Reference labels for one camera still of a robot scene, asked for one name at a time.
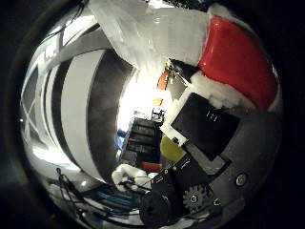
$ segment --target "screw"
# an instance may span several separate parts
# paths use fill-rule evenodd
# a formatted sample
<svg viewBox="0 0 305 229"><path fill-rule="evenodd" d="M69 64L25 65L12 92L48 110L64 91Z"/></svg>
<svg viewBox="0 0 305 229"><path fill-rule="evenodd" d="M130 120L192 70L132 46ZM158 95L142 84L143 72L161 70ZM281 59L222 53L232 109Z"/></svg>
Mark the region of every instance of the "screw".
<svg viewBox="0 0 305 229"><path fill-rule="evenodd" d="M247 182L247 175L246 174L240 174L237 176L235 184L238 187L242 187L245 185L245 183Z"/></svg>
<svg viewBox="0 0 305 229"><path fill-rule="evenodd" d="M191 201L192 203L196 203L196 202L198 201L198 197L195 196L195 195L192 195L191 198L190 198L190 201Z"/></svg>

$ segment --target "wire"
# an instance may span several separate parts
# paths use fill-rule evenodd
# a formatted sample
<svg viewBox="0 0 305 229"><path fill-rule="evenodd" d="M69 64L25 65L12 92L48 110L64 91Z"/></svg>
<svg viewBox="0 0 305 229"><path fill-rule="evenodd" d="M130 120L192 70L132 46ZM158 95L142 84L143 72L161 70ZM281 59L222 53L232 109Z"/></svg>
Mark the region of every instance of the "wire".
<svg viewBox="0 0 305 229"><path fill-rule="evenodd" d="M55 37L55 35L57 35L58 33L64 31L69 25L71 25L84 11L85 8L85 3L83 1L81 1L79 3L79 8L77 9L77 12L75 13L75 15L73 16L72 20L70 21L70 23L67 25L65 24L60 30L55 31L53 33L48 34L43 41L40 42L39 45L45 43L46 41L50 40L51 38Z"/></svg>
<svg viewBox="0 0 305 229"><path fill-rule="evenodd" d="M65 199L65 196L63 194L63 187L64 187L64 189L67 192L68 197L69 197L69 199L70 199L70 201L71 201L71 203L73 204L73 207L74 207L74 209L71 209L71 211L74 212L76 214L76 216L79 217L79 219L81 219L85 224L88 224L88 226L90 228L92 228L89 225L89 223L87 222L87 220L84 219L84 217L82 216L82 213L84 213L86 211L84 211L83 209L78 208L75 204L75 201L71 197L71 194L70 194L71 188L75 192L77 192L77 190L72 187L73 184L69 181L68 177L61 174L61 170L59 168L57 168L56 171L58 173L59 187L60 187L60 192L61 192L61 196L62 196L63 200L65 200L65 202L67 203L67 206L71 209L71 206L69 205L69 203L67 202L67 200ZM77 193L74 193L74 194L77 198L80 197L79 194L77 194ZM146 228L146 226L144 226L144 225L128 224L128 223L116 221L114 219L110 219L110 217L115 217L115 215L112 212L99 209L99 208L91 205L87 201L85 201L83 198L81 198L81 200L83 200L84 203L87 203L88 205L90 205L90 207L95 208L98 211L104 212L107 215L109 215L109 216L103 216L99 212L95 212L95 214L98 215L100 218L102 218L104 221L107 221L107 222L112 223L112 224L117 225L117 226L126 227L126 228Z"/></svg>

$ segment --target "black stripe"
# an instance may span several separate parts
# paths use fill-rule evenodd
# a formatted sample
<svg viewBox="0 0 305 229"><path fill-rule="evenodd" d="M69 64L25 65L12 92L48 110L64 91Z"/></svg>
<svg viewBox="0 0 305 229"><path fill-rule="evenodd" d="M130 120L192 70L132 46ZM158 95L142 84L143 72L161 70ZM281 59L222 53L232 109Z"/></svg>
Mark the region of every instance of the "black stripe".
<svg viewBox="0 0 305 229"><path fill-rule="evenodd" d="M52 135L50 134L50 126L49 126L49 121L47 120L47 107L46 107L46 94L47 94L47 88L48 88L48 84L49 84L49 80L50 80L50 75L51 75L51 71L48 72L47 78L46 78L46 84L45 87L43 88L42 91L42 98L43 98L43 106L44 106L44 113L43 116L45 117L46 120L46 125L47 125L47 131L49 133L49 136L51 137L51 139L54 141Z"/></svg>
<svg viewBox="0 0 305 229"><path fill-rule="evenodd" d="M57 136L57 139L59 141L59 144L63 151L66 153L68 158L77 165L77 162L75 161L71 150L68 146L67 140L64 135L64 130L61 122L61 95L64 87L64 82L66 78L66 74L68 72L69 66L71 64L72 59L66 60L65 62L61 63L59 66L53 88L52 88L52 94L51 94L51 117L53 121L53 126L55 129L55 134Z"/></svg>

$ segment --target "gear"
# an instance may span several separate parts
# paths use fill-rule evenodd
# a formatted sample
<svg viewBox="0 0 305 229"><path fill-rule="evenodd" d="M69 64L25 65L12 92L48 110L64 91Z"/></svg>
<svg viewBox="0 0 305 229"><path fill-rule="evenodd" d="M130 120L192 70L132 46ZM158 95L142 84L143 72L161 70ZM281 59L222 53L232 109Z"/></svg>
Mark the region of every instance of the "gear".
<svg viewBox="0 0 305 229"><path fill-rule="evenodd" d="M191 213L196 213L203 205L203 199L207 196L207 192L201 185L190 187L189 191L184 192L183 204Z"/></svg>

